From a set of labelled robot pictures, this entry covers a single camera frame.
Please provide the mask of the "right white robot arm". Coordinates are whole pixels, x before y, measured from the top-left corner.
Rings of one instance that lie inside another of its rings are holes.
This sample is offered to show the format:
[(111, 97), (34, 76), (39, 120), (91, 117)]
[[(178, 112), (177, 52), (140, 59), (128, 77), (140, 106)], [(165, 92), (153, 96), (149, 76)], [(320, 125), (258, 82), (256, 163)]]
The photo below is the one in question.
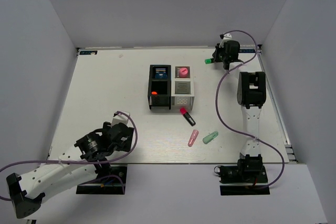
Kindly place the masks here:
[(263, 71), (249, 72), (238, 59), (240, 43), (222, 39), (215, 47), (213, 61), (223, 63), (228, 74), (237, 80), (237, 102), (243, 116), (243, 134), (246, 142), (239, 153), (236, 166), (219, 169), (222, 183), (254, 183), (262, 173), (263, 159), (257, 138), (261, 109), (266, 102), (266, 74)]

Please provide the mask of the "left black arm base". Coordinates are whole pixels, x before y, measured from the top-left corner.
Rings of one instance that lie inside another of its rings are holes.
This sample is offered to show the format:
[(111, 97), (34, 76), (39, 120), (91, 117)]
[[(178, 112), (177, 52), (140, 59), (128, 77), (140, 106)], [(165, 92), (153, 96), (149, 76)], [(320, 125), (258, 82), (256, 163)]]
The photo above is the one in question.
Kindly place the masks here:
[(97, 180), (78, 185), (77, 195), (124, 195), (127, 183), (127, 165), (111, 166), (109, 173), (97, 176)]

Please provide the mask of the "green cap black highlighter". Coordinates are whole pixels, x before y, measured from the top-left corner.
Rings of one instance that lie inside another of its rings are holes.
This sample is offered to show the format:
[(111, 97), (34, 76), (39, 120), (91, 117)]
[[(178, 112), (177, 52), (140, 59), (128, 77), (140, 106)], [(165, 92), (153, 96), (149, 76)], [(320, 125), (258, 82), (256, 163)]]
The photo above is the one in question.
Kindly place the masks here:
[(214, 62), (214, 59), (213, 58), (209, 58), (209, 59), (205, 59), (205, 63), (206, 64), (211, 64)]

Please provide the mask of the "blue ink jar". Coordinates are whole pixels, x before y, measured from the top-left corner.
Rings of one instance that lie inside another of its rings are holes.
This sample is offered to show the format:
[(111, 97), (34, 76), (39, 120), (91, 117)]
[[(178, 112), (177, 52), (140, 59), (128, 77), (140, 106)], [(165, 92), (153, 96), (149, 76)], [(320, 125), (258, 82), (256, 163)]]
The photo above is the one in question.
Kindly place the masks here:
[(167, 79), (168, 75), (166, 72), (156, 72), (154, 78), (155, 79)]

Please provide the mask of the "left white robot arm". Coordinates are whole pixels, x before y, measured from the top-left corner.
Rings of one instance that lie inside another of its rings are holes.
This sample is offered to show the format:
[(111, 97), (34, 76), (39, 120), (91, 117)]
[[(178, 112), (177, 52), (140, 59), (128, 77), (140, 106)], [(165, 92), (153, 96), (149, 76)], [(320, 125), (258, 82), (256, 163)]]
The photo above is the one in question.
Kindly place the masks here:
[(117, 172), (107, 158), (114, 152), (131, 150), (134, 128), (124, 123), (106, 122), (75, 142), (55, 162), (19, 175), (12, 173), (6, 182), (18, 219), (35, 213), (51, 197), (80, 184), (103, 183)]

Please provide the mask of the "pink cap glitter bottle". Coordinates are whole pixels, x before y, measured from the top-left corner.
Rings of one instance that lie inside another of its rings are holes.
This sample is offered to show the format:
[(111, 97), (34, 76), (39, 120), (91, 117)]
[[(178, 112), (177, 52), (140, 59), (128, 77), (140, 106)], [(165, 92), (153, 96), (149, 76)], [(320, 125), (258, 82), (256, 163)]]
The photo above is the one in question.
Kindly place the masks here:
[(190, 68), (189, 67), (176, 67), (175, 68), (175, 77), (176, 78), (189, 78), (190, 77)]

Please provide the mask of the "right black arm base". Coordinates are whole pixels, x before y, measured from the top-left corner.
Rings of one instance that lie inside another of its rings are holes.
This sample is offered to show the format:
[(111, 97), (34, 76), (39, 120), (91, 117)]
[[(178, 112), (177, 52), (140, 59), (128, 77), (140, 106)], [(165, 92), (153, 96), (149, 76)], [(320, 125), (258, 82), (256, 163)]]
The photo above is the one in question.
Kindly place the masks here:
[(262, 196), (270, 195), (268, 177), (263, 166), (261, 172), (240, 175), (238, 166), (217, 165), (214, 173), (219, 177), (221, 196)]

